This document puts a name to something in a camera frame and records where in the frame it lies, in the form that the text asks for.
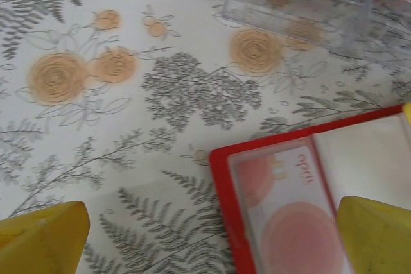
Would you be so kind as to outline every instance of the table surface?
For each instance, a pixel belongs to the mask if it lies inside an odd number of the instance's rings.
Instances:
[[[0,218],[82,200],[78,273],[234,273],[208,153],[411,95],[222,4],[0,0]]]

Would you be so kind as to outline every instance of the yellow triangle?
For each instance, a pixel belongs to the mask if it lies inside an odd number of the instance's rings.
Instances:
[[[344,197],[337,225],[356,274],[411,273],[411,211]]]
[[[74,274],[89,229],[82,202],[0,221],[0,273]]]

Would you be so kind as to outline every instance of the printed leaf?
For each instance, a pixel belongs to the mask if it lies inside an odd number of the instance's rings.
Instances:
[[[170,219],[170,222],[168,224],[171,228],[177,224],[177,221],[179,220],[181,215],[184,213],[184,211],[185,209],[180,209],[173,215],[173,217]]]
[[[131,98],[122,98],[110,102],[105,108],[103,108],[103,113],[110,115],[120,112],[130,104],[131,100]]]
[[[69,31],[67,32],[68,35],[76,35],[80,30],[82,29],[82,26],[79,24],[73,24]]]
[[[99,123],[100,119],[101,116],[99,114],[89,111],[85,120],[88,126],[96,126]]]
[[[166,215],[167,215],[167,213],[168,213],[168,211],[169,211],[169,209],[170,209],[170,206],[171,206],[171,202],[166,203],[166,204],[164,205],[164,207],[161,209],[160,214],[159,214],[159,216],[158,216],[158,220],[159,220],[159,221],[164,221],[164,219],[166,218]]]
[[[88,101],[87,108],[95,112],[99,112],[101,109],[102,103],[103,103],[103,99],[98,99],[96,101]]]
[[[80,47],[79,55],[86,60],[95,59],[97,57],[97,43],[96,38],[87,41]]]
[[[49,41],[55,44],[57,44],[60,40],[60,35],[58,34],[58,32],[52,29],[48,29],[47,36],[49,38]]]
[[[29,87],[23,87],[14,92],[16,96],[27,103],[35,103],[36,101],[33,99],[31,94],[31,89]]]
[[[153,9],[153,7],[152,7],[150,4],[148,4],[148,5],[146,6],[146,10],[147,10],[147,13],[150,14],[151,16],[154,16],[154,15],[155,15],[154,9]]]
[[[36,118],[40,119],[61,116],[64,115],[65,111],[70,107],[71,104],[50,106],[43,110],[41,113],[39,113]]]
[[[307,77],[314,78],[321,75],[327,69],[327,62],[321,61],[317,64],[312,65],[307,69]]]
[[[335,94],[342,96],[345,99],[355,99],[355,93],[351,91],[338,91]]]
[[[4,70],[4,71],[12,71],[15,70],[16,66],[14,64],[3,64],[0,65],[0,70]]]
[[[164,21],[169,21],[170,19],[173,19],[173,18],[174,18],[174,15],[166,15],[166,16],[161,17],[159,20],[164,22]]]
[[[74,109],[68,113],[63,120],[60,122],[60,126],[67,126],[70,124],[74,124],[82,120],[85,116],[86,111],[85,110],[78,110]]]
[[[302,78],[295,78],[293,83],[297,87],[297,89],[300,90],[304,90],[307,86],[307,81],[303,80]]]
[[[154,60],[154,57],[150,53],[139,53],[138,57],[141,60]]]
[[[181,34],[174,30],[168,30],[167,33],[169,33],[173,37],[181,37]]]
[[[289,86],[291,86],[291,78],[288,76],[282,76],[274,83],[274,93],[282,92]]]
[[[356,93],[362,96],[363,98],[365,98],[368,102],[378,105],[379,96],[377,94],[362,91],[362,90],[357,90]]]
[[[57,49],[65,53],[75,53],[78,49],[78,43],[73,37],[62,35],[58,42]]]
[[[56,43],[50,39],[48,32],[29,32],[26,34],[24,39],[31,46],[42,49],[44,51],[50,51],[56,48]]]
[[[338,104],[336,104],[335,102],[332,102],[328,99],[316,98],[314,96],[301,96],[300,98],[309,99],[311,101],[314,101],[318,104],[321,104],[321,105],[323,105],[325,107],[328,107],[328,108],[331,108],[331,109],[334,109],[334,108],[338,107]]]

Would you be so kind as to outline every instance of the pink circle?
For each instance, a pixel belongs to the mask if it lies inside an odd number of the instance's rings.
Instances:
[[[237,164],[237,176],[245,204],[248,208],[261,202],[274,185],[271,156],[246,160]]]
[[[340,274],[344,261],[334,220],[306,202],[274,213],[263,232],[261,255],[266,274]]]

